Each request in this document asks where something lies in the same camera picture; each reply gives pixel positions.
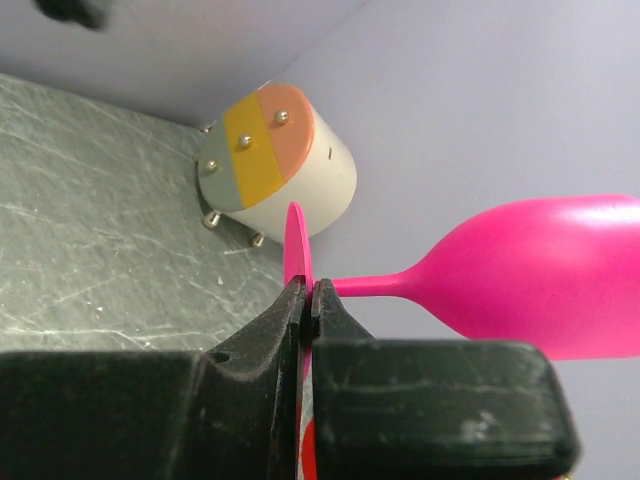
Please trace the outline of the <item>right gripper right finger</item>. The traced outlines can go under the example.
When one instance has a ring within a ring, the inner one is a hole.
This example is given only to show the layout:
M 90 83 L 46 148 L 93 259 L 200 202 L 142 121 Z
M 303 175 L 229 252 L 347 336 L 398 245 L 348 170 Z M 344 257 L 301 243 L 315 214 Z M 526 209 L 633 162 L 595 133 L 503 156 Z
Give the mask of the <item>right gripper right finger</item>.
M 558 376 L 504 341 L 384 340 L 313 293 L 314 479 L 556 479 L 581 442 Z

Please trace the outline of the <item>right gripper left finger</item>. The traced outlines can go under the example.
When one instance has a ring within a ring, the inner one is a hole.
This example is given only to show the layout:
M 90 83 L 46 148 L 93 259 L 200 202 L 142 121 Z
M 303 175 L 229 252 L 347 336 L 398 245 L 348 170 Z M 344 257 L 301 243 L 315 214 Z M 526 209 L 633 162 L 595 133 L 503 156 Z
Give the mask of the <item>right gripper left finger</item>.
M 293 479 L 306 287 L 209 351 L 1 356 L 5 479 Z

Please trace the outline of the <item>pink plastic wine glass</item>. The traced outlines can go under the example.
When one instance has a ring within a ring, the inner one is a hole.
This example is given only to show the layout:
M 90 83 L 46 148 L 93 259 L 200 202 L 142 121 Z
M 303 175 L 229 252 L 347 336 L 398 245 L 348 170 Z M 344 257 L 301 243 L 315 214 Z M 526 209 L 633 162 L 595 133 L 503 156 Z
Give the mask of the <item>pink plastic wine glass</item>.
M 639 202 L 536 198 L 482 212 L 419 262 L 339 278 L 340 297 L 399 297 L 469 339 L 520 341 L 552 360 L 639 353 Z

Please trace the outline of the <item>round cream mini drawer cabinet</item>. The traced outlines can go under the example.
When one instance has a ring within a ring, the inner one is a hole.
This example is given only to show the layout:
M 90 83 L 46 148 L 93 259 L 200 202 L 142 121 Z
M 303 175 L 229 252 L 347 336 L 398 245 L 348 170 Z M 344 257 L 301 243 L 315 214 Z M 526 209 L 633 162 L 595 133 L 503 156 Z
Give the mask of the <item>round cream mini drawer cabinet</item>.
M 298 203 L 310 235 L 337 221 L 356 192 L 357 170 L 343 141 L 290 84 L 267 84 L 227 110 L 195 155 L 209 207 L 204 225 L 228 217 L 253 232 L 251 243 L 283 242 L 287 210 Z

